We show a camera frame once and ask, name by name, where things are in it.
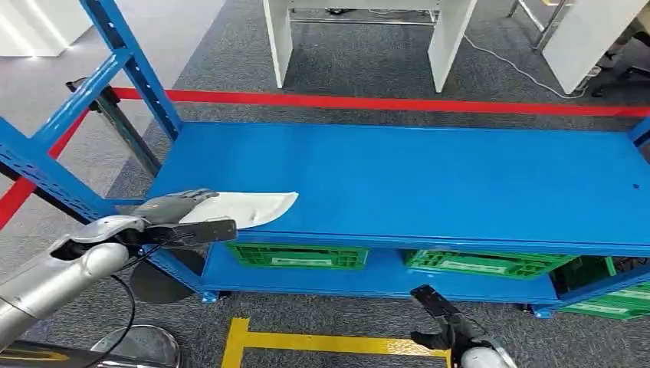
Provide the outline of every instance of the white table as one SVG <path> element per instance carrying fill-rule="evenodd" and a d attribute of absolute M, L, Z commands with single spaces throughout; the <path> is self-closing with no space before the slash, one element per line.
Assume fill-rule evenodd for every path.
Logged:
<path fill-rule="evenodd" d="M 438 24 L 428 47 L 428 58 L 433 73 L 436 92 L 441 92 L 451 65 L 454 63 L 458 46 L 474 11 L 477 0 L 264 0 L 264 15 L 273 55 L 273 66 L 277 87 L 284 86 L 291 52 L 290 8 L 352 8 L 352 9 L 395 9 L 440 10 Z"/>
<path fill-rule="evenodd" d="M 576 0 L 542 50 L 565 93 L 572 93 L 648 0 Z"/>

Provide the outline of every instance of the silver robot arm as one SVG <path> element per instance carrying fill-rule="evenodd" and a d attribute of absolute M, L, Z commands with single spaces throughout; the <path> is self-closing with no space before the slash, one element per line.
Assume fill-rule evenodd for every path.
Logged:
<path fill-rule="evenodd" d="M 150 199 L 131 215 L 100 218 L 59 238 L 0 281 L 0 352 L 38 320 L 119 271 L 141 245 L 178 248 L 234 239 L 237 226 L 231 219 L 179 224 L 214 196 L 218 193 L 209 189 L 172 193 Z"/>
<path fill-rule="evenodd" d="M 123 267 L 129 249 L 108 239 L 146 220 L 109 216 L 59 238 L 48 250 L 0 282 L 0 351 L 95 282 Z"/>

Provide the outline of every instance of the white wall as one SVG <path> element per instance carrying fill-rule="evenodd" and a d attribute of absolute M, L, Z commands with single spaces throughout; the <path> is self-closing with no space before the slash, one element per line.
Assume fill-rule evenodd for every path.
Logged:
<path fill-rule="evenodd" d="M 0 56 L 58 56 L 89 27 L 78 0 L 0 0 Z"/>

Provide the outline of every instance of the lower shelf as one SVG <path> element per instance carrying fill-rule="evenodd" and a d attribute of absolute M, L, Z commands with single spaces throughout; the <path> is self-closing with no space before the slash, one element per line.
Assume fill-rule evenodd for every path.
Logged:
<path fill-rule="evenodd" d="M 223 244 L 210 247 L 202 276 L 214 291 L 257 291 L 356 297 L 408 297 L 430 284 L 452 301 L 554 304 L 556 292 L 548 275 L 511 280 L 476 274 L 417 271 L 404 265 L 397 249 L 375 248 L 363 270 L 264 268 L 240 265 Z"/>

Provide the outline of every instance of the blue shelf beam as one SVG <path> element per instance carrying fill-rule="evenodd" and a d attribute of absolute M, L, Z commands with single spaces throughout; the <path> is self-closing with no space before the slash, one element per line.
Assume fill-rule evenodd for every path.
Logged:
<path fill-rule="evenodd" d="M 47 155 L 47 148 L 16 130 L 0 117 L 0 161 L 33 182 L 38 188 L 93 221 L 117 214 L 116 209 L 88 188 L 72 172 Z"/>
<path fill-rule="evenodd" d="M 43 150 L 49 150 L 81 112 L 97 98 L 115 74 L 122 70 L 130 58 L 131 54 L 126 49 L 113 51 L 32 136 L 34 142 Z"/>

